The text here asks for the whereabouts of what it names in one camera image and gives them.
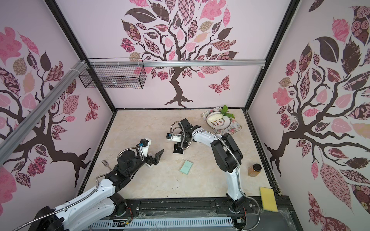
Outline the white lift-off box lid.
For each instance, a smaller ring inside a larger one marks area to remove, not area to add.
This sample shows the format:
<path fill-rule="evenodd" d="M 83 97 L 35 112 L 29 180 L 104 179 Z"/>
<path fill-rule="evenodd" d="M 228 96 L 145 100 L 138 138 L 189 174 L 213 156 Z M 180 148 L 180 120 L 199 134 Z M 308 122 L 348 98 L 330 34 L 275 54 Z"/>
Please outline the white lift-off box lid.
<path fill-rule="evenodd" d="M 149 163 L 149 162 L 146 162 L 146 163 L 145 163 L 145 165 L 146 165 L 147 167 L 149 167 L 149 168 L 152 168 L 152 167 L 154 167 L 154 164 L 152 164 L 152 163 Z"/>

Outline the white lift-off box base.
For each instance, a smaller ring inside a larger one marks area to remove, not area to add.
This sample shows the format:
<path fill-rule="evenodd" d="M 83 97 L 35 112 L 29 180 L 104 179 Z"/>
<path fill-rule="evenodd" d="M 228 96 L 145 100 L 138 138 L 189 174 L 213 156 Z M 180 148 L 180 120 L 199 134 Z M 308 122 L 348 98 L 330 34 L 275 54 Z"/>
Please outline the white lift-off box base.
<path fill-rule="evenodd" d="M 181 146 L 179 146 L 177 143 L 174 145 L 174 148 L 173 148 L 173 154 L 179 154 L 179 155 L 183 155 L 184 154 L 184 150 L 181 148 Z"/>

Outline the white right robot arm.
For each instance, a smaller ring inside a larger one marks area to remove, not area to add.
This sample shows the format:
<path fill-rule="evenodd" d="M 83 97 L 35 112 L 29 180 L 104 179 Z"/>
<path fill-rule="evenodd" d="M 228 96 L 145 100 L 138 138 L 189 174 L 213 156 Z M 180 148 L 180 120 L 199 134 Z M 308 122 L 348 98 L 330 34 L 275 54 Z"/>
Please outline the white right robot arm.
<path fill-rule="evenodd" d="M 226 174 L 227 202 L 231 212 L 238 213 L 244 206 L 246 195 L 241 187 L 241 161 L 243 154 L 232 135 L 214 134 L 201 126 L 192 126 L 187 119 L 171 125 L 166 139 L 174 141 L 175 147 L 187 150 L 193 142 L 199 142 L 212 149 L 217 166 Z"/>

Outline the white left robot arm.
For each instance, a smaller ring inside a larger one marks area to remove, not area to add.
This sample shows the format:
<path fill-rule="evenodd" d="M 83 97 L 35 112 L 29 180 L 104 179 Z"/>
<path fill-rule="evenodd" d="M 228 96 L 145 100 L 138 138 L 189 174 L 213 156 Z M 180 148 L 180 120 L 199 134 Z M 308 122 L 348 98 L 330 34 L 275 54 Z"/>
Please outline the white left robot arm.
<path fill-rule="evenodd" d="M 44 207 L 37 213 L 29 230 L 82 231 L 115 212 L 125 214 L 127 204 L 118 192 L 143 165 L 157 165 L 163 153 L 164 150 L 160 150 L 154 156 L 141 157 L 138 151 L 132 149 L 122 152 L 112 171 L 96 178 L 95 187 L 53 209 Z"/>

